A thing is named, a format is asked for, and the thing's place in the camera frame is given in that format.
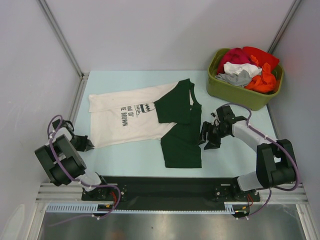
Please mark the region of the cream and green t-shirt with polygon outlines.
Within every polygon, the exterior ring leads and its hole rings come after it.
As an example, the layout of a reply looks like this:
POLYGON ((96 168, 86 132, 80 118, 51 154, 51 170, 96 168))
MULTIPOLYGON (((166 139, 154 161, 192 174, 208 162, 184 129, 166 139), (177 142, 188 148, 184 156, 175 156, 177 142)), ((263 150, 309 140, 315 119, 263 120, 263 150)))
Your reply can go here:
POLYGON ((159 140, 166 168, 200 169, 202 106, 190 79, 141 89, 91 94, 90 140, 104 148, 159 140))

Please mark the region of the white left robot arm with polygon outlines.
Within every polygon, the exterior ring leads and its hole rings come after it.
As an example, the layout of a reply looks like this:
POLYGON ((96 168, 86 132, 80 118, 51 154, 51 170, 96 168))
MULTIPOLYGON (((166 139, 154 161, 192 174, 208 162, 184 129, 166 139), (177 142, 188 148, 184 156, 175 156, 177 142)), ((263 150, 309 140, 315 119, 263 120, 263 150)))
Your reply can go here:
POLYGON ((55 186, 78 183, 82 187, 83 201, 116 201, 115 192, 106 180, 89 171, 80 152, 95 146, 87 135, 76 135, 73 123, 61 115, 54 116, 47 127, 48 142, 34 151, 39 163, 55 186))

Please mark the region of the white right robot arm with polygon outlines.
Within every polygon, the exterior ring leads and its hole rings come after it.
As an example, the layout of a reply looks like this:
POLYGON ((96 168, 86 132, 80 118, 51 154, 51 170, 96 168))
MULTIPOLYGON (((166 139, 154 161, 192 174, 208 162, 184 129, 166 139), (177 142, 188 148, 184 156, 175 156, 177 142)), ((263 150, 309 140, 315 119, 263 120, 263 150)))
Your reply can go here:
POLYGON ((232 136, 244 142, 256 153, 255 171, 232 179, 227 194, 242 201, 256 190, 294 191, 301 183, 292 143, 288 139, 273 139, 252 126, 250 117, 236 116, 230 103, 211 113, 213 122, 202 123, 199 144, 205 150, 219 149, 222 138, 232 136))

